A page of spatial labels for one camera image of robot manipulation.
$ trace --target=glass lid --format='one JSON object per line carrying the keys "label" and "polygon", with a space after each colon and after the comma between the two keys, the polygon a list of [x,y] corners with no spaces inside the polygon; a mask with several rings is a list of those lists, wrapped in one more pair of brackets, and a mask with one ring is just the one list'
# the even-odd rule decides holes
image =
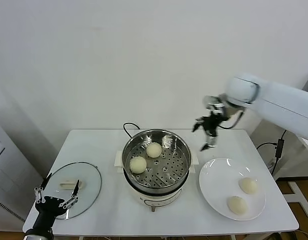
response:
{"label": "glass lid", "polygon": [[57,170],[49,179],[44,195],[69,200],[79,180],[78,202],[57,219],[71,219],[94,203],[101,188],[97,167],[87,162],[73,162]]}

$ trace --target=steamed bun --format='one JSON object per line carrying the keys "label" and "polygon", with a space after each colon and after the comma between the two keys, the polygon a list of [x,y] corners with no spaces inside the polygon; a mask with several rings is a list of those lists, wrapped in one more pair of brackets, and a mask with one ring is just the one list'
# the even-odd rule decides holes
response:
{"label": "steamed bun", "polygon": [[136,156],[130,160],[129,168],[132,173],[141,174],[146,170],[146,160],[141,156]]}
{"label": "steamed bun", "polygon": [[153,159],[157,158],[162,154],[162,146],[156,142],[152,142],[147,146],[146,153]]}
{"label": "steamed bun", "polygon": [[238,181],[238,184],[246,194],[255,194],[258,190],[256,181],[250,177],[242,178]]}
{"label": "steamed bun", "polygon": [[231,196],[228,198],[227,204],[229,209],[237,215],[243,215],[248,211],[246,201],[239,196]]}

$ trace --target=floor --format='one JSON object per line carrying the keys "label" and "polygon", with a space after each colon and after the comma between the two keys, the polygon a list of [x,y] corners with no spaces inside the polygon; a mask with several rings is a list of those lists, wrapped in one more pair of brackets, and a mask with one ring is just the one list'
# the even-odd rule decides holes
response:
{"label": "floor", "polygon": [[[302,180],[296,182],[298,187],[303,192],[308,201],[308,180]],[[292,191],[289,188],[287,182],[277,182],[279,189],[283,194],[291,194]],[[308,217],[305,215],[303,209],[298,203],[289,203],[291,210],[297,218],[299,223],[299,229],[308,233]],[[295,232],[297,240],[308,240],[308,237],[301,232]],[[245,235],[236,235],[237,240],[243,240]],[[281,234],[282,240],[296,240],[292,238],[289,233],[283,232]],[[0,232],[0,240],[22,240],[24,234],[22,232]],[[112,240],[118,240],[117,237],[112,237]],[[121,237],[120,240],[134,240],[134,237]],[[60,237],[59,240],[78,240],[78,237]],[[86,237],[84,240],[97,240],[97,237]],[[106,240],[104,237],[99,237],[98,240]],[[137,240],[162,240],[160,237],[138,237]],[[172,237],[168,240],[230,240],[230,236],[196,236],[196,237]],[[279,240],[275,235],[271,235],[268,240]]]}

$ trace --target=stainless steel steamer basket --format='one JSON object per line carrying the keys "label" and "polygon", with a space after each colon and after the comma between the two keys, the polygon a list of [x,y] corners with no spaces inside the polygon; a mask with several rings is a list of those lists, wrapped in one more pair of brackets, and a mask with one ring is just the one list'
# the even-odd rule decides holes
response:
{"label": "stainless steel steamer basket", "polygon": [[[146,147],[150,143],[162,145],[162,154],[150,158]],[[147,168],[141,174],[132,173],[130,160],[146,159]],[[186,142],[173,132],[152,129],[139,132],[125,145],[122,161],[128,183],[139,192],[149,196],[164,196],[178,190],[186,181],[191,164],[191,153]]]}

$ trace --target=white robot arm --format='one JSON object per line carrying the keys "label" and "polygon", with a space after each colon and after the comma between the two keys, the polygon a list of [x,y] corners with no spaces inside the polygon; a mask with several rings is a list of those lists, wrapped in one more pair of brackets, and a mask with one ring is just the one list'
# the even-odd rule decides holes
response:
{"label": "white robot arm", "polygon": [[229,103],[308,140],[308,92],[243,74],[229,81],[225,94]]}
{"label": "white robot arm", "polygon": [[216,145],[217,127],[237,111],[251,109],[262,118],[308,140],[308,92],[249,74],[232,78],[225,93],[206,96],[210,116],[196,120],[193,132],[202,126],[207,140],[202,150]]}

